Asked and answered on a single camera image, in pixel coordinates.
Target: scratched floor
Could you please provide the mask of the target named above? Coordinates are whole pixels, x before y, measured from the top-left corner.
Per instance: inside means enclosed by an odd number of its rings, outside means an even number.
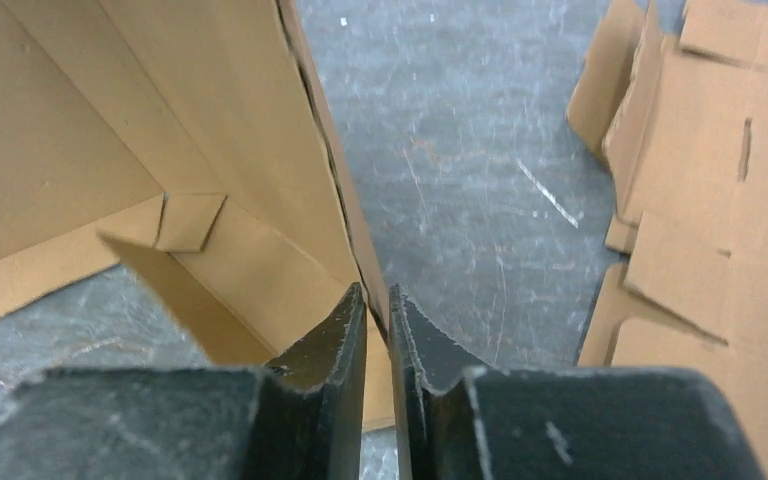
[[[490,363],[572,363],[616,260],[611,180],[564,123],[607,0],[299,2],[387,281]],[[0,321],[0,401],[54,364],[206,360],[116,268]],[[391,430],[363,456],[396,478]]]

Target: cardboard flap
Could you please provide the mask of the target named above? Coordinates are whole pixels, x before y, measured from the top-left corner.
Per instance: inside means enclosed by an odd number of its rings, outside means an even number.
[[[720,388],[729,347],[642,317],[631,317],[620,325],[611,365],[658,365],[694,368]]]
[[[273,352],[168,253],[101,235],[219,365],[264,363]]]
[[[611,364],[618,328],[629,317],[647,318],[679,331],[697,331],[694,326],[655,303],[623,288],[627,270],[628,265],[615,263],[605,272],[588,333],[578,357],[577,364],[580,367],[602,367]]]
[[[613,0],[596,27],[584,70],[567,107],[567,122],[607,166],[602,140],[625,96],[631,63],[643,28],[643,10],[633,0]]]
[[[763,29],[758,10],[736,0],[693,2],[685,8],[680,45],[687,51],[751,66]]]
[[[163,204],[155,248],[169,253],[200,252],[223,203],[225,195],[219,193],[170,194]]]
[[[0,260],[161,191],[0,2]]]
[[[643,214],[626,288],[728,340],[723,308],[729,280],[728,256],[672,222]]]
[[[204,249],[174,257],[278,352],[328,315],[346,291],[320,263],[232,199]]]
[[[605,133],[603,148],[617,193],[617,211],[623,217],[634,172],[649,127],[661,76],[663,33],[654,2],[649,4],[640,42],[634,52],[628,90]]]

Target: cardboard panel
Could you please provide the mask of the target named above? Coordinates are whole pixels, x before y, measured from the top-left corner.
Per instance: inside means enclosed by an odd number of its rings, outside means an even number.
[[[101,4],[229,198],[344,284],[357,280],[326,146],[276,4]]]
[[[137,158],[0,3],[0,259],[158,193]]]
[[[161,188],[222,190],[97,0],[3,2]]]
[[[274,356],[274,350],[265,347],[170,254],[109,236],[102,240],[157,293],[212,362],[219,365],[259,364]]]
[[[153,245],[162,205],[163,197],[157,196],[0,259],[0,317],[118,263],[96,237],[99,230]]]

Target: black plastic part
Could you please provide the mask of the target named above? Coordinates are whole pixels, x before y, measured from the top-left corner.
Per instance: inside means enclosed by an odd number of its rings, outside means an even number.
[[[398,287],[390,297],[402,479],[763,478],[728,403],[698,373],[496,371]]]
[[[497,371],[398,287],[403,479],[759,479],[720,392],[681,369]],[[0,479],[356,479],[366,311],[353,285],[264,367],[53,370],[13,392]]]
[[[365,364],[353,285],[267,367],[48,371],[12,394],[0,480],[354,480]]]

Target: open cardboard box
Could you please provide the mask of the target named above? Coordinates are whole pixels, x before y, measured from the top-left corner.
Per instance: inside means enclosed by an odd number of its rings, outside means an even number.
[[[568,109],[614,177],[579,364],[672,365],[728,397],[768,473],[768,5],[691,0],[679,36],[614,0]]]
[[[218,364],[283,351],[355,281],[389,315],[291,0],[0,0],[0,316],[120,258]]]

